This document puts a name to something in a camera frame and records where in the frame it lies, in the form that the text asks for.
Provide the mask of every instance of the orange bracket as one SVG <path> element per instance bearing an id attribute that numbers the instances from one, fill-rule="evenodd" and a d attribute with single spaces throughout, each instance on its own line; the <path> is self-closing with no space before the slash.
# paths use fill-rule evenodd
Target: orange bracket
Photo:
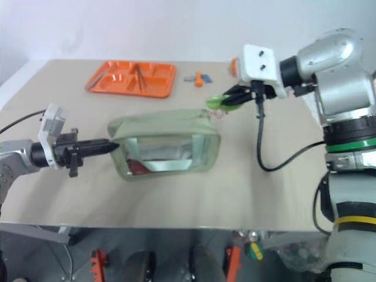
<path id="1" fill-rule="evenodd" d="M 227 282 L 236 282 L 236 275 L 237 271 L 241 268 L 240 264 L 240 254 L 241 250 L 239 247 L 233 246 L 231 248 L 228 248 L 226 250 L 227 254 L 227 261 L 228 261 L 228 266 L 227 266 Z"/>
<path id="2" fill-rule="evenodd" d="M 106 282 L 105 275 L 103 274 L 103 266 L 107 263 L 106 253 L 100 250 L 94 250 L 90 256 L 92 267 L 90 272 L 94 275 L 95 282 Z"/>

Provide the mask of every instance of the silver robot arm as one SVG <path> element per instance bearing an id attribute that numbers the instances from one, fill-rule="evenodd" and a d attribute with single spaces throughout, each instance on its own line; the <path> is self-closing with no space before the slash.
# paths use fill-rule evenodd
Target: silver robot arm
<path id="1" fill-rule="evenodd" d="M 361 59 L 362 39 L 350 29 L 326 33 L 280 63 L 273 50 L 246 45 L 231 72 L 256 96 L 223 102 L 260 104 L 263 96 L 286 98 L 291 89 L 295 96 L 315 93 L 328 167 L 321 211 L 334 223 L 324 257 L 332 282 L 376 281 L 376 97 Z M 260 83 L 263 96 L 252 88 Z"/>

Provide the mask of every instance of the green ring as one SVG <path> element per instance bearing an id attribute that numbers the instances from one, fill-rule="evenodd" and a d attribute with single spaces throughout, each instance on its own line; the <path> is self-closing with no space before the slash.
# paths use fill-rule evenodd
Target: green ring
<path id="1" fill-rule="evenodd" d="M 345 144 L 331 145 L 331 146 L 327 146 L 326 149 L 328 153 L 335 153 L 335 152 L 362 149 L 362 148 L 370 147 L 370 146 L 376 146 L 376 137 L 363 140 L 363 141 L 355 141 L 355 142 L 350 142 L 350 143 L 345 143 Z"/>

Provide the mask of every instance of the black cable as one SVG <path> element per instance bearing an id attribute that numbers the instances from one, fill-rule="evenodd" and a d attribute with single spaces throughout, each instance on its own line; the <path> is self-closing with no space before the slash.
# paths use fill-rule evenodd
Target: black cable
<path id="1" fill-rule="evenodd" d="M 5 126 L 3 129 L 0 130 L 0 134 L 3 133 L 4 131 L 8 130 L 9 128 L 11 128 L 12 126 L 15 126 L 17 123 L 20 123 L 20 122 L 23 122 L 25 119 L 28 119 L 28 118 L 31 118 L 32 116 L 36 116 L 36 115 L 39 115 L 41 113 L 45 113 L 46 112 L 46 109 L 44 110 L 39 110 L 35 113 L 30 113 L 14 122 L 12 122 L 10 125 L 7 125 Z"/>
<path id="2" fill-rule="evenodd" d="M 262 160 L 262 157 L 261 157 L 261 144 L 262 144 L 262 141 L 263 141 L 264 118 L 265 118 L 263 102 L 258 103 L 257 106 L 258 106 L 258 109 L 259 109 L 258 110 L 258 112 L 259 112 L 259 117 L 258 118 L 260 119 L 260 123 L 258 124 L 258 134 L 257 134 L 257 161 L 259 163 L 258 165 L 264 171 L 266 171 L 266 172 L 275 172 L 276 170 L 281 169 L 282 167 L 284 167 L 284 166 L 288 165 L 289 163 L 291 163 L 294 159 L 296 159 L 297 157 L 299 157 L 305 151 L 307 151 L 307 150 L 309 150 L 309 149 L 311 149 L 313 147 L 316 147 L 318 145 L 324 144 L 323 141 L 313 143 L 313 144 L 308 145 L 308 146 L 300 149 L 299 151 L 297 151 L 295 154 L 293 154 L 291 157 L 289 157 L 285 162 L 283 162 L 279 166 L 272 167 L 272 168 L 265 167 L 265 165 L 263 163 L 263 160 Z"/>
<path id="3" fill-rule="evenodd" d="M 312 205 L 312 218 L 313 218 L 313 224 L 315 225 L 316 229 L 318 231 L 320 231 L 321 233 L 325 234 L 325 235 L 328 235 L 330 236 L 330 232 L 329 231 L 326 231 L 324 229 L 322 229 L 319 225 L 318 225 L 318 222 L 317 222 L 317 218 L 316 218 L 316 205 L 317 205 L 317 196 L 318 196 L 318 192 L 320 191 L 320 187 L 322 184 L 326 184 L 326 183 L 323 183 L 323 181 L 327 181 L 327 175 L 329 174 L 329 172 L 327 174 L 325 174 L 325 176 L 321 179 L 320 181 L 320 184 L 317 186 L 316 188 L 316 191 L 315 191 L 315 196 L 313 198 L 313 205 Z"/>

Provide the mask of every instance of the floor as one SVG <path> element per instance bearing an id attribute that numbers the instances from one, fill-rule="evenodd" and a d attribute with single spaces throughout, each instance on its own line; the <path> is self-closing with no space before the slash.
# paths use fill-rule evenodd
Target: floor
<path id="1" fill-rule="evenodd" d="M 121 281 L 121 269 L 126 259 L 139 250 L 156 253 L 157 269 L 153 281 L 190 282 L 188 256 L 191 246 L 201 244 L 209 248 L 218 262 L 224 260 L 224 250 L 230 244 L 239 244 L 228 230 L 150 230 L 150 229 L 77 229 L 77 243 L 68 246 L 74 262 L 74 281 L 93 282 L 89 272 L 89 254 L 94 249 L 108 253 L 109 266 L 105 269 L 107 282 Z M 8 268 L 8 281 L 27 277 L 31 282 L 67 281 L 69 259 L 63 245 L 3 233 L 1 248 Z M 314 281 L 311 274 L 287 270 L 276 253 L 265 252 L 260 263 L 242 254 L 237 281 L 299 282 Z"/>

